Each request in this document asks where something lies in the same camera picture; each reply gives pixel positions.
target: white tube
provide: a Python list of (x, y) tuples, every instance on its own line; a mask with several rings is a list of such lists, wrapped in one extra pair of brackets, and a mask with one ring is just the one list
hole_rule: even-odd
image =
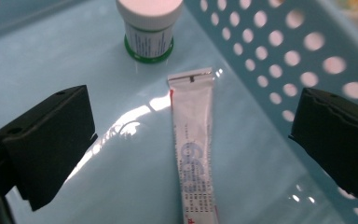
[(185, 224), (217, 224), (211, 177), (211, 68), (168, 77)]

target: blue plastic surface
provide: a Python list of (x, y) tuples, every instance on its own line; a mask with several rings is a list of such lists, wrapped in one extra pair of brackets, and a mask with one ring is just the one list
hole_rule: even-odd
[[(270, 91), (258, 86), (257, 75), (244, 69), (241, 57), (255, 47), (243, 45), (239, 57), (230, 41), (242, 39), (241, 32), (222, 40), (222, 28), (232, 26), (228, 10), (218, 9), (226, 1), (186, 1), (172, 55), (157, 64), (127, 54), (115, 1), (51, 1), (24, 9), (26, 2), (19, 3), (25, 19), (0, 23), (0, 127), (53, 92), (86, 84), (100, 138), (47, 206), (33, 213), (15, 189), (7, 195), (18, 223), (183, 223), (166, 78), (207, 66), (215, 71), (212, 169), (221, 223), (358, 223), (358, 201), (344, 198), (351, 196), (285, 140), (290, 122), (266, 103)], [(239, 5), (244, 2), (227, 3), (240, 24), (248, 15)], [(219, 29), (211, 24), (214, 11)], [(266, 41), (267, 31), (260, 32), (255, 41)], [(279, 51), (269, 50), (268, 62), (272, 57), (282, 60)], [(269, 63), (254, 60), (255, 73), (267, 77)], [(279, 85), (288, 73), (276, 79)], [(275, 91), (282, 95), (281, 86)], [(280, 106), (294, 112), (293, 104)]]

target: bottle label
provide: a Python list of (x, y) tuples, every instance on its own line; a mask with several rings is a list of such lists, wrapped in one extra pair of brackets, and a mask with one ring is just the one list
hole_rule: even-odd
[(170, 47), (172, 27), (165, 30), (148, 32), (138, 30), (126, 23), (126, 37), (130, 48), (144, 58), (157, 58)]

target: bottle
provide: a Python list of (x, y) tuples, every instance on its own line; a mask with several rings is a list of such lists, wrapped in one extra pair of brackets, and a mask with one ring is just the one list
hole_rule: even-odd
[(172, 27), (183, 0), (117, 0), (124, 23), (124, 45), (132, 58), (143, 63), (165, 60), (172, 52)]

